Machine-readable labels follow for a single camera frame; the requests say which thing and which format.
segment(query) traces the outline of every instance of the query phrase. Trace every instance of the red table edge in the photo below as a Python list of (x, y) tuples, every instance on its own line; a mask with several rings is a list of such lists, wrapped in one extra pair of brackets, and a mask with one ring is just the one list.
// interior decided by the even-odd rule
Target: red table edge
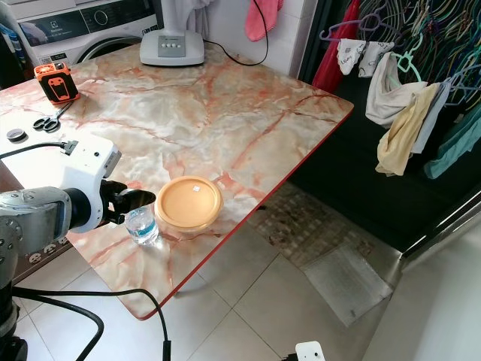
[[(302, 163), (304, 163), (306, 161), (307, 158), (310, 157), (310, 155), (312, 153), (314, 153), (317, 148), (319, 148), (322, 143), (324, 143), (324, 141), (329, 138), (331, 136), (332, 133), (334, 133), (337, 128), (342, 124), (344, 123), (344, 121), (350, 117), (350, 115), (352, 114), (352, 111), (354, 110), (354, 106), (351, 108), (351, 110), (349, 111), (348, 114), (346, 114), (346, 116), (281, 180), (281, 182), (279, 182), (278, 185), (276, 185), (272, 191), (270, 191), (266, 197), (263, 198), (263, 200), (260, 201), (260, 203), (257, 205), (257, 207), (255, 207), (254, 209), (251, 210), (251, 212), (248, 213), (248, 215), (246, 215), (242, 221), (239, 222), (239, 224), (236, 225), (236, 227), (233, 228), (233, 230), (231, 230), (226, 237), (224, 237), (223, 240), (221, 240), (221, 242), (215, 246), (214, 249), (212, 249), (212, 251), (202, 260), (202, 262), (200, 262), (196, 267), (194, 267), (193, 270), (191, 270), (191, 272), (162, 300), (162, 302), (160, 303), (160, 306), (162, 307), (163, 305), (165, 305), (165, 303), (173, 296), (175, 295), (179, 290), (180, 288), (186, 284), (186, 282), (200, 269), (200, 267), (202, 267), (208, 260), (209, 258), (212, 257), (212, 255), (217, 252), (217, 250), (219, 248), (221, 248), (221, 246), (224, 245), (224, 243), (234, 234), (236, 233), (236, 231), (250, 218), (251, 214), (253, 214), (255, 211), (257, 211), (257, 209), (264, 204), (265, 201), (268, 200), (269, 197), (272, 196), (272, 194), (274, 192), (276, 192), (280, 186), (282, 186), (286, 181), (287, 179), (292, 175), (292, 173), (294, 173), (301, 165)], [(156, 309), (153, 309), (152, 312), (150, 312), (147, 316), (144, 316), (144, 317), (136, 317), (138, 320), (140, 321), (145, 321), (145, 320), (148, 320), (149, 318), (151, 318), (154, 314), (157, 313), (157, 310)]]

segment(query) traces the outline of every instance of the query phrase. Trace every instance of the black-handled scissors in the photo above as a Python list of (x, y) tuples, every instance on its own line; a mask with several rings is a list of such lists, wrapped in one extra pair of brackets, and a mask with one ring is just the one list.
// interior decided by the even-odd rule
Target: black-handled scissors
[(62, 114), (72, 105), (73, 102), (69, 102), (63, 107), (61, 107), (54, 115), (51, 117), (43, 117), (35, 123), (33, 123), (33, 129), (35, 130), (44, 130), (47, 133), (55, 132), (58, 128), (60, 128), (59, 118)]

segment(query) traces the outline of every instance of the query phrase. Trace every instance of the orange lid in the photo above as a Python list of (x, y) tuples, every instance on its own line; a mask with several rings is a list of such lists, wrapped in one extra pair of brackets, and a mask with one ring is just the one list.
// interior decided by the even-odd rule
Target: orange lid
[(209, 180), (184, 176), (176, 178), (160, 190), (156, 212), (165, 222), (181, 229), (202, 229), (219, 215), (222, 195)]

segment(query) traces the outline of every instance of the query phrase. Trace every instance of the table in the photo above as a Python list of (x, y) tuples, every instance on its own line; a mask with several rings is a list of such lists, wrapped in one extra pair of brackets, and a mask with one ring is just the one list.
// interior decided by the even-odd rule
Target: table
[[(79, 131), (112, 140), (123, 156), (110, 179), (157, 193), (169, 180), (195, 174), (221, 190), (224, 208), (200, 235), (161, 226), (165, 242), (140, 247), (123, 225), (69, 239), (112, 290), (144, 288), (164, 304), (254, 210), (315, 150), (353, 106), (264, 66), (246, 67), (206, 45), (202, 66), (142, 65), (133, 46), (72, 67), (82, 96), (48, 135), (32, 130), (51, 114), (36, 80), (0, 92), (0, 152), (39, 141), (75, 139)], [(21, 127), (26, 143), (5, 134)], [(58, 148), (4, 159), (25, 187), (56, 185)], [(138, 319), (154, 314), (143, 295), (120, 298)]]

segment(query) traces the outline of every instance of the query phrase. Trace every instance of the washing machine door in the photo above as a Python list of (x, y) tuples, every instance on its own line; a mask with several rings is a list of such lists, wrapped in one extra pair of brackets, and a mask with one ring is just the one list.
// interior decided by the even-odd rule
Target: washing machine door
[(85, 62), (86, 60), (96, 58), (97, 56), (112, 53), (115, 50), (120, 50), (124, 47), (138, 44), (141, 41), (142, 39), (136, 36), (105, 39), (91, 46), (85, 53), (82, 54), (82, 56), (78, 59), (78, 62)]

